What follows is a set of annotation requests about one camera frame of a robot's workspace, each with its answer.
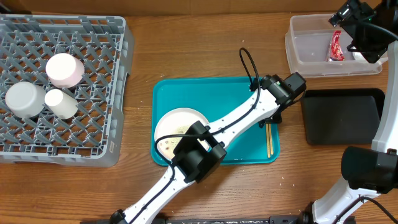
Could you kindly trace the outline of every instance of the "clear plastic container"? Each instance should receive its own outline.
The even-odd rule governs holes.
[[[332,14],[293,16],[285,36],[286,56],[290,72],[299,72],[304,77],[331,77],[340,75],[372,75],[381,72],[381,65],[388,60],[384,54],[374,64],[355,60],[347,46],[353,40],[342,28],[329,22]],[[327,62],[330,39],[335,30],[342,30],[340,45],[345,60]]]

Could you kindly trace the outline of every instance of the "wood grain surface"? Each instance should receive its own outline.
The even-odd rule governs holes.
[[[284,36],[293,15],[128,17],[136,46],[126,84],[119,162],[110,168],[1,164],[0,223],[79,223],[107,219],[134,204],[165,171],[149,152],[154,85],[165,78],[243,76],[240,47],[249,49],[261,74],[287,77]],[[386,83],[387,64],[379,75],[314,78],[307,86],[385,91]],[[309,146],[300,105],[282,116],[281,154],[275,162],[221,166],[177,195],[162,212],[178,219],[298,215],[322,197],[341,175],[346,146]],[[397,199],[396,190],[378,198],[395,216]],[[391,223],[370,203],[355,215],[358,223]]]

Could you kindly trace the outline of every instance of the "cylindrical container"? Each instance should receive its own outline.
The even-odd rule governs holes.
[[[50,58],[45,66],[45,72],[56,87],[70,88],[80,82],[85,67],[74,56],[60,53]]]
[[[71,118],[77,112],[77,100],[61,90],[50,90],[44,98],[45,104],[61,119]]]
[[[19,82],[8,89],[6,104],[15,116],[31,118],[44,108],[45,90],[30,82]]]

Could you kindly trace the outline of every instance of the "red snack package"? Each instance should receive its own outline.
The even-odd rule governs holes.
[[[341,35],[341,30],[336,30],[333,33],[333,36],[331,37],[328,49],[328,56],[326,58],[327,62],[344,60],[343,50],[341,49],[339,42],[340,35]]]

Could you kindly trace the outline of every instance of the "white plate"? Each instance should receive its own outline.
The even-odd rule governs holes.
[[[177,108],[169,111],[159,120],[155,128],[155,141],[169,134],[185,134],[188,128],[195,122],[200,121],[204,126],[209,121],[199,111],[190,108]],[[168,138],[161,140],[157,148],[164,157],[171,160],[174,157],[174,149],[181,138]],[[200,141],[202,146],[208,150],[209,145],[205,141]]]

